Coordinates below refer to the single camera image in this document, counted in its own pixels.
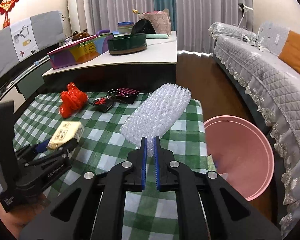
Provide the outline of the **person's left hand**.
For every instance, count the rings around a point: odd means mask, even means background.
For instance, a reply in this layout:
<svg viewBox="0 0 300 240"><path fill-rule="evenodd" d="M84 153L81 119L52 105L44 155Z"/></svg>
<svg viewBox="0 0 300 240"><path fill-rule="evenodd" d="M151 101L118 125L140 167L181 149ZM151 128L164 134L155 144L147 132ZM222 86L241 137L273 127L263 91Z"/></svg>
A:
<svg viewBox="0 0 300 240"><path fill-rule="evenodd" d="M42 193L38 197L38 202L17 206L10 212L6 212L0 202L0 220L9 232L16 239L19 239L21 230L45 209L47 200Z"/></svg>

